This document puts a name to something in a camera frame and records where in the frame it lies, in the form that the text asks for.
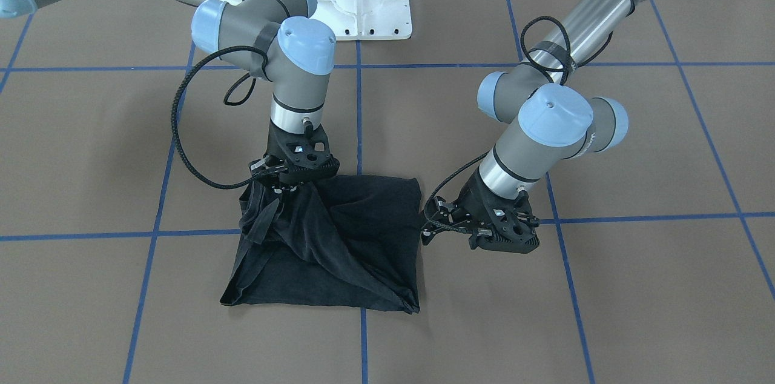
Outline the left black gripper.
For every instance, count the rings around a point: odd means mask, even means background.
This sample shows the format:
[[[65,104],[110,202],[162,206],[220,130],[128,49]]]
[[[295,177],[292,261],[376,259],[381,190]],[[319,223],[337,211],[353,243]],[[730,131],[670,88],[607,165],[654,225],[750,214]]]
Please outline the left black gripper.
[[[463,185],[455,201],[457,226],[471,230],[471,249],[530,253],[539,246],[535,229],[540,220],[532,213],[527,191],[504,199],[490,191],[478,171]]]

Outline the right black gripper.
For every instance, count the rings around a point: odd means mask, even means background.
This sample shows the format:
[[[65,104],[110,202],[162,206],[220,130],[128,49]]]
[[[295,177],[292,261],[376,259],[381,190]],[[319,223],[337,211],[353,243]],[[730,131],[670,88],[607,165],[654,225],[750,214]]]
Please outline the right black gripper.
[[[280,168],[277,177],[284,186],[334,177],[340,161],[333,156],[323,127],[302,134],[269,125],[266,167]]]

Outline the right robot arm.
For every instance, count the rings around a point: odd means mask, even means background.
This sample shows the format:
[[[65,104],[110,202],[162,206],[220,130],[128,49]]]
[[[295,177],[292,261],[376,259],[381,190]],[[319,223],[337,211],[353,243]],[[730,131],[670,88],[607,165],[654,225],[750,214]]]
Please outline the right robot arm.
[[[63,0],[2,0],[2,17],[30,15]],[[250,164],[250,180],[279,191],[329,179],[340,163],[322,128],[322,108],[334,67],[337,37],[313,14],[317,0],[175,0],[196,9],[191,39],[206,53],[177,89],[171,109],[173,143],[186,169],[214,188],[222,184],[198,171],[182,146],[180,100],[194,76],[224,58],[245,72],[240,82],[274,84],[266,152]]]

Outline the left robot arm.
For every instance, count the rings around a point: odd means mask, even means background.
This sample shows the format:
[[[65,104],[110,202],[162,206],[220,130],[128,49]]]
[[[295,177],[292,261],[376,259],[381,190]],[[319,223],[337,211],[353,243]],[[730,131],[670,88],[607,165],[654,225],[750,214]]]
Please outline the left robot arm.
[[[608,45],[613,31],[648,0],[580,0],[565,17],[537,17],[553,28],[511,70],[487,75],[477,105],[506,130],[456,200],[426,205],[424,243],[443,230],[464,233],[476,250],[526,254],[539,246],[530,192],[560,161],[600,153],[622,142],[628,114],[620,102],[574,89],[572,79]]]

